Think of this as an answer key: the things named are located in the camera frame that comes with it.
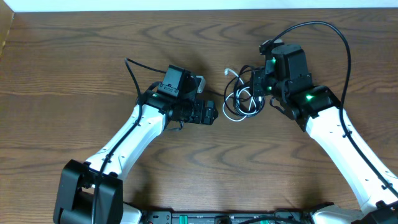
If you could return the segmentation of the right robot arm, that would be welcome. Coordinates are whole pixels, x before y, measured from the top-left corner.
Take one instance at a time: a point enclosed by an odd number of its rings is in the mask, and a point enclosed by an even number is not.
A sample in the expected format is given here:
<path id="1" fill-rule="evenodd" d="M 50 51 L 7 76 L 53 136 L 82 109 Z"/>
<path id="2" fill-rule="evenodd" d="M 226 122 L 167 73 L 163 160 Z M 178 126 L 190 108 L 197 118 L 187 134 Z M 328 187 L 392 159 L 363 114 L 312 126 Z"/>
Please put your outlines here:
<path id="1" fill-rule="evenodd" d="M 265 41 L 266 64 L 252 74 L 251 93 L 278 101 L 276 109 L 297 122 L 329 155 L 354 192 L 360 209 L 325 203 L 308 213 L 311 223 L 397 223 L 397 176 L 373 153 L 323 85 L 314 85 L 305 52 L 297 44 Z"/>

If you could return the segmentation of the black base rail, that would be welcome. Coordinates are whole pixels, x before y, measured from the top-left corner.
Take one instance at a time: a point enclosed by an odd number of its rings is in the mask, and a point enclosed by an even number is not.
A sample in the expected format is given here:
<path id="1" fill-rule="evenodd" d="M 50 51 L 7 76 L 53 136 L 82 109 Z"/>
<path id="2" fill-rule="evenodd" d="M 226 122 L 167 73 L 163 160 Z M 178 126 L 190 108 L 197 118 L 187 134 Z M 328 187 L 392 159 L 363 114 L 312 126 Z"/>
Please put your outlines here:
<path id="1" fill-rule="evenodd" d="M 304 212 L 282 209 L 265 213 L 143 211 L 139 224 L 236 224 L 253 219 L 255 223 L 313 223 Z"/>

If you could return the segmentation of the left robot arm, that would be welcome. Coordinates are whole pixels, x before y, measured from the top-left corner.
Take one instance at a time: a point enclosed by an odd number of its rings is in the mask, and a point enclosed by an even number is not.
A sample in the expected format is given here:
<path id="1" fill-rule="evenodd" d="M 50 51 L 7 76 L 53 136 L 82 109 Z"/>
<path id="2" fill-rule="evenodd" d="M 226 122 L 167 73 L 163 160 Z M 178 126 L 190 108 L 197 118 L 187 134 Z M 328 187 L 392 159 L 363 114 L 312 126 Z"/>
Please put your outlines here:
<path id="1" fill-rule="evenodd" d="M 85 162 L 70 160 L 62 170 L 54 223 L 139 223 L 142 211 L 123 200 L 123 182 L 144 149 L 171 121 L 211 125 L 215 103 L 197 95 L 205 78 L 169 65 L 161 82 L 140 91 L 122 128 Z"/>

